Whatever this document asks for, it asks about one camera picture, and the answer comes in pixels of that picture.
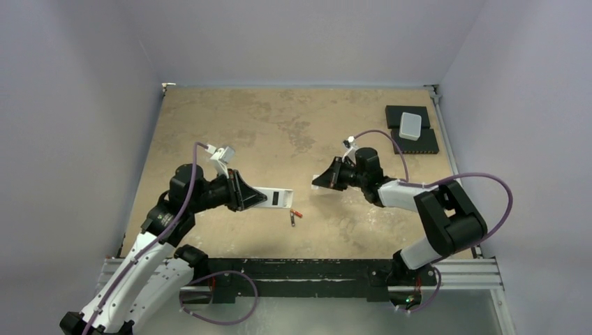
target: beige table surface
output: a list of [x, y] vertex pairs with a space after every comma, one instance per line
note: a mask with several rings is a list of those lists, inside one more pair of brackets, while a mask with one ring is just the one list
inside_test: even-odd
[[[290, 225], [286, 209], [234, 213], [218, 207], [196, 215], [183, 244], [210, 257], [390, 258], [424, 236], [416, 213], [378, 208], [358, 189], [311, 190], [313, 174], [344, 153], [342, 141], [370, 128], [386, 131], [386, 105], [426, 106], [440, 146], [437, 155], [407, 155], [410, 180], [431, 182], [450, 167], [429, 94], [395, 89], [196, 89], [172, 88], [164, 98], [124, 240], [131, 248], [147, 212], [168, 189], [175, 169], [192, 159], [192, 144], [229, 144], [229, 168], [250, 186], [291, 188], [293, 208], [304, 214]], [[379, 134], [358, 141], [375, 148], [385, 174], [404, 177], [401, 159]], [[207, 179], [215, 177], [208, 154], [198, 152]]]

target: white wall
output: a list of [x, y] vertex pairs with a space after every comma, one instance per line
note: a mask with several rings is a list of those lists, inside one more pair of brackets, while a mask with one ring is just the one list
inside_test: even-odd
[[[590, 334], [592, 2], [488, 1], [442, 81], [461, 171], [512, 187], [497, 255], [518, 334]], [[503, 192], [470, 183], [490, 223]]]
[[484, 0], [127, 0], [165, 81], [421, 85], [442, 80]]
[[122, 9], [0, 1], [0, 334], [60, 334], [121, 243], [161, 97]]

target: white plastic device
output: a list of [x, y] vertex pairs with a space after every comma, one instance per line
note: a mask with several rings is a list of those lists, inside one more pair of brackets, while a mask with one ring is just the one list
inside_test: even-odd
[[422, 117], [417, 114], [404, 112], [401, 115], [401, 128], [399, 137], [417, 141], [422, 134]]

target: table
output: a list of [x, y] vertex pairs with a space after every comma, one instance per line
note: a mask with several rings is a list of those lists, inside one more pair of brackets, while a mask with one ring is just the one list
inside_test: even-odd
[[[168, 189], [175, 169], [190, 163], [195, 141], [229, 144], [229, 168], [250, 186], [291, 188], [293, 208], [304, 214], [290, 225], [286, 209], [225, 207], [196, 215], [182, 241], [223, 258], [390, 258], [424, 236], [416, 213], [375, 207], [362, 193], [312, 190], [313, 174], [324, 172], [342, 141], [371, 128], [384, 131], [386, 105], [426, 106], [440, 153], [407, 155], [410, 180], [432, 182], [451, 174], [429, 94], [421, 89], [202, 89], [169, 87], [140, 179], [122, 255], [140, 231], [147, 212]], [[401, 159], [379, 134], [358, 144], [375, 148], [385, 174], [404, 177]], [[198, 152], [207, 179], [215, 170]], [[470, 252], [460, 255], [470, 258]]]

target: floor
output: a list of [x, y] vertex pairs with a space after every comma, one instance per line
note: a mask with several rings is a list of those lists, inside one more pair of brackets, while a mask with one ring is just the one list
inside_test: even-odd
[[[431, 182], [450, 175], [445, 146], [427, 91], [394, 89], [196, 89], [166, 93], [142, 173], [124, 241], [127, 254], [146, 213], [168, 189], [175, 169], [191, 162], [196, 140], [236, 150], [229, 168], [251, 186], [291, 188], [293, 208], [304, 214], [292, 227], [285, 209], [225, 207], [196, 215], [196, 226], [182, 244], [210, 257], [238, 258], [390, 258], [424, 236], [416, 213], [378, 208], [357, 189], [312, 190], [314, 174], [324, 172], [342, 141], [370, 128], [386, 131], [386, 105], [427, 106], [441, 148], [436, 155], [406, 157], [410, 180]], [[386, 138], [358, 140], [373, 147], [385, 174], [404, 177], [401, 160]], [[205, 151], [198, 164], [207, 179], [215, 170]], [[463, 253], [462, 258], [470, 258]]]

